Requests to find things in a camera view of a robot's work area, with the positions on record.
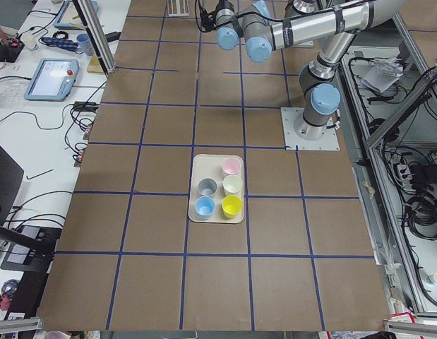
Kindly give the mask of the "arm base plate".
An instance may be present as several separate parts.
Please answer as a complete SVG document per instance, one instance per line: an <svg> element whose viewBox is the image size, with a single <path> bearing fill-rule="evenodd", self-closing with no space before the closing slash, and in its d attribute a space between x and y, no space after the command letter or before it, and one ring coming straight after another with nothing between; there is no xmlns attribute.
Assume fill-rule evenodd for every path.
<svg viewBox="0 0 437 339"><path fill-rule="evenodd" d="M303 107L282 107L282 128L286 150L339 151L337 130L340 127L340 112L336 119L329 117L327 124L315 127L307 124Z"/></svg>

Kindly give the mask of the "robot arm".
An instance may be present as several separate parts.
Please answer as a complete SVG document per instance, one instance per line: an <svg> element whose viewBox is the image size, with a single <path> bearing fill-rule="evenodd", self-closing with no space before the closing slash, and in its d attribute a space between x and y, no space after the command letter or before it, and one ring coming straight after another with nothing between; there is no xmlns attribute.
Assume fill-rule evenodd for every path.
<svg viewBox="0 0 437 339"><path fill-rule="evenodd" d="M230 1L219 1L212 13L217 43L232 50L244 41L249 59L261 63L274 51L323 38L315 59L303 67L299 84L306 106L295 120L294 131L308 141L320 139L336 113L341 94L332 85L335 72L354 38L362 31L391 19L404 1L346 1L318 10L313 1L289 1L285 16L270 17L264 1L237 12Z"/></svg>

